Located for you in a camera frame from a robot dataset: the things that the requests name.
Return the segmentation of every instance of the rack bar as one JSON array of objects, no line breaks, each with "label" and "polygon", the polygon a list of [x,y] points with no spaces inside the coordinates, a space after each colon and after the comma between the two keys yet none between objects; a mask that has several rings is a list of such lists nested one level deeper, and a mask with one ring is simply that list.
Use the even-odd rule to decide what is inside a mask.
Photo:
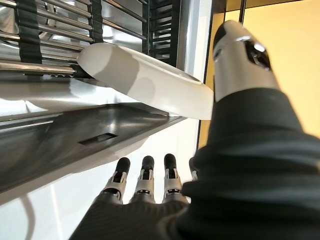
[{"label": "rack bar", "polygon": [[40,39],[40,43],[42,44],[42,46],[45,46],[45,47],[68,50],[68,51],[81,52],[82,49],[84,49],[81,46],[75,46],[75,45],[71,45],[71,44],[67,44],[67,43],[51,41],[51,40],[44,40],[44,39]]},{"label": "rack bar", "polygon": [[0,5],[9,8],[15,8],[17,6],[16,2],[12,0],[0,0]]},{"label": "rack bar", "polygon": [[241,0],[240,14],[239,14],[239,23],[244,23],[245,12],[246,12],[247,0]]},{"label": "rack bar", "polygon": [[148,2],[145,0],[138,0],[139,3],[142,3],[143,5],[148,5]]},{"label": "rack bar", "polygon": [[86,18],[91,18],[91,13],[85,11],[85,10],[82,10],[78,7],[75,7],[75,6],[72,6],[68,3],[65,3],[63,1],[60,1],[60,0],[42,0],[43,2],[46,2],[48,4],[52,4],[52,5],[55,5],[59,8],[62,8],[62,9],[65,9],[65,10],[68,10],[70,12],[73,12],[75,14],[79,14],[83,17],[86,17]]},{"label": "rack bar", "polygon": [[77,63],[77,59],[74,58],[74,57],[60,56],[60,55],[46,54],[46,53],[42,53],[42,60],[49,60],[49,61],[63,62],[63,63],[71,63],[71,64],[76,64]]},{"label": "rack bar", "polygon": [[[19,42],[20,37],[17,34],[12,34],[12,33],[8,33],[8,32],[0,32],[0,40]],[[75,46],[75,45],[71,45],[71,44],[67,44],[67,43],[51,41],[51,40],[44,40],[44,39],[40,39],[40,43],[42,46],[45,46],[45,47],[50,47],[50,48],[55,48],[55,49],[63,49],[63,50],[68,50],[68,51],[81,52],[82,49],[84,49],[81,46]]]},{"label": "rack bar", "polygon": [[147,39],[145,36],[143,36],[143,35],[141,35],[139,33],[136,33],[134,31],[131,31],[130,29],[125,28],[123,26],[120,26],[120,25],[118,25],[118,24],[116,24],[116,23],[114,23],[112,21],[108,21],[106,19],[103,19],[102,20],[102,24],[107,25],[107,26],[109,26],[111,28],[114,28],[116,30],[119,30],[119,31],[121,31],[123,33],[126,33],[126,34],[129,34],[131,36],[134,36],[136,38],[139,38],[139,39],[142,39],[142,40],[146,40]]},{"label": "rack bar", "polygon": [[44,32],[48,32],[51,34],[57,34],[60,36],[65,36],[67,38],[71,38],[71,39],[77,39],[80,41],[84,41],[84,42],[88,42],[88,43],[92,43],[93,39],[91,37],[88,36],[84,36],[75,32],[71,32],[71,31],[66,31],[66,30],[62,30],[56,27],[51,27],[51,26],[46,26],[46,25],[42,25],[39,24],[39,30],[40,31],[44,31]]},{"label": "rack bar", "polygon": [[88,25],[88,24],[85,24],[83,22],[67,18],[65,16],[57,15],[57,14],[49,12],[49,11],[37,9],[36,12],[38,13],[39,16],[42,16],[42,17],[45,17],[45,18],[48,18],[48,19],[53,19],[53,20],[56,20],[58,22],[65,23],[65,24],[68,24],[68,25],[71,25],[71,26],[74,26],[74,27],[78,27],[78,28],[85,29],[85,30],[91,30],[92,29],[92,27],[90,25]]},{"label": "rack bar", "polygon": [[138,19],[139,21],[146,23],[147,20],[145,18],[143,18],[142,16],[139,16],[138,14],[136,14],[135,12],[131,11],[130,9],[126,8],[125,6],[122,6],[121,4],[113,1],[113,0],[103,0],[106,3],[110,4],[111,6],[115,7],[116,9],[121,10],[122,12],[130,15],[131,17]]},{"label": "rack bar", "polygon": [[0,72],[6,73],[37,73],[37,74],[65,74],[73,75],[76,71],[69,66],[56,66],[35,63],[25,63],[17,61],[0,60]]}]

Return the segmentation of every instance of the metal rack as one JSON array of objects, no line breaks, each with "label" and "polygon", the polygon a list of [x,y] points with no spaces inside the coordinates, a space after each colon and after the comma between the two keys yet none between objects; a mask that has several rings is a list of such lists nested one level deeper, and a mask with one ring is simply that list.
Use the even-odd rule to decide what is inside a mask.
[{"label": "metal rack", "polygon": [[[103,36],[105,26],[141,40],[141,52],[175,67],[181,0],[137,3],[142,16],[114,0],[0,0],[2,8],[14,11],[11,24],[17,25],[16,31],[0,30],[0,40],[19,49],[15,59],[0,59],[0,72],[90,78],[77,66],[77,55],[89,44],[109,42]],[[140,32],[103,17],[103,4],[140,22]]]}]

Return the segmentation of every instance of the yellow wall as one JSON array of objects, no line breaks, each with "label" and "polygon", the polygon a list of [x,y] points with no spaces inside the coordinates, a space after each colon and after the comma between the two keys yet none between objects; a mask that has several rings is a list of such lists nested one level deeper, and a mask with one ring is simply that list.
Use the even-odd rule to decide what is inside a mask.
[{"label": "yellow wall", "polygon": [[[239,11],[225,20],[239,19]],[[320,0],[249,8],[244,26],[267,48],[303,129],[320,138]]]}]

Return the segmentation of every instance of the dishwasher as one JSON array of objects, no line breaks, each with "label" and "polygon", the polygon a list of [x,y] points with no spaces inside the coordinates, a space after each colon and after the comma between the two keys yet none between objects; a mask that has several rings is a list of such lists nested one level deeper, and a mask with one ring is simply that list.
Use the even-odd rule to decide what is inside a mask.
[{"label": "dishwasher", "polygon": [[10,193],[5,202],[17,197],[17,188],[29,192],[85,166],[114,161],[117,151],[138,148],[186,119],[108,87],[77,64],[85,47],[105,42],[183,66],[182,5],[0,0],[0,193]]}]

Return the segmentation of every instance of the robotic hand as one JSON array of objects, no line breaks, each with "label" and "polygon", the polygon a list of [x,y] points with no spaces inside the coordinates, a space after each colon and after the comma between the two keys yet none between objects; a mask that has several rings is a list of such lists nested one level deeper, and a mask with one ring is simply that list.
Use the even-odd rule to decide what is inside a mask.
[{"label": "robotic hand", "polygon": [[155,204],[154,159],[146,156],[123,205],[130,161],[121,158],[71,239],[300,240],[310,231],[320,239],[319,215],[302,207],[304,199],[319,203],[320,141],[304,134],[266,48],[242,24],[223,23],[214,46],[215,103],[207,146],[190,161],[193,181],[182,188],[167,154],[163,201]]},{"label": "robotic hand", "polygon": [[[143,158],[140,175],[129,204],[123,204],[130,160],[121,158],[105,188],[95,198],[91,207],[70,239],[152,239],[159,220],[183,210],[188,201],[181,194],[182,184],[177,171],[176,158],[164,157],[164,194],[161,204],[154,200],[154,159]],[[192,178],[197,171],[190,161]]]}]

